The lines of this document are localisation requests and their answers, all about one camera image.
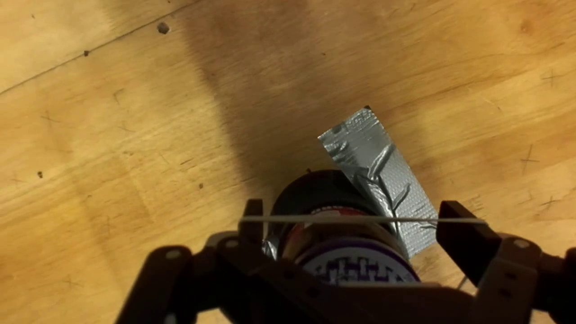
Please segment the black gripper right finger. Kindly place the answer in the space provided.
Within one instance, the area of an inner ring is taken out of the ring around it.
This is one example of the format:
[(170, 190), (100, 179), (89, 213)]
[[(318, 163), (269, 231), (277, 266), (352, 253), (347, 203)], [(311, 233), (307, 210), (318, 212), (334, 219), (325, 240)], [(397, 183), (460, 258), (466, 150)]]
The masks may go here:
[(439, 204), (435, 239), (457, 267), (478, 284), (502, 237), (455, 199)]

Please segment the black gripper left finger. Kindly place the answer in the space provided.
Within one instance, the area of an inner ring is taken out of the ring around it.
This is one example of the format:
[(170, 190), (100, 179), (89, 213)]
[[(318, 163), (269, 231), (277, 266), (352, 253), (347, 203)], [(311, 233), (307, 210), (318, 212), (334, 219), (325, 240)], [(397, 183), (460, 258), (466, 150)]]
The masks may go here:
[(260, 244), (262, 240), (262, 201), (251, 197), (246, 201), (237, 224), (241, 244)]

